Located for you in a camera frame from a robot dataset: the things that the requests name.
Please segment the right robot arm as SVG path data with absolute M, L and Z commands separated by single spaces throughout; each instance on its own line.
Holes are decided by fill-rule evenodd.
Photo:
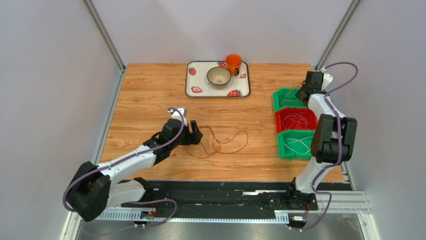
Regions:
M 290 209 L 298 210 L 311 204 L 321 180 L 353 155 L 357 120 L 345 116 L 332 103 L 323 87 L 324 76 L 323 72 L 308 71 L 295 94 L 315 114 L 317 127 L 310 147 L 311 159 L 292 180 L 286 194 L 285 203 Z

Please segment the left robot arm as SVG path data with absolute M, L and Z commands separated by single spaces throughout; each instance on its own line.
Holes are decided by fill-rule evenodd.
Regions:
M 178 146 L 198 145 L 202 137 L 195 120 L 187 125 L 171 118 L 136 150 L 99 165 L 82 163 L 64 191 L 62 203 L 90 222 L 110 207 L 142 200 L 148 184 L 141 178 L 126 178 L 159 164 Z

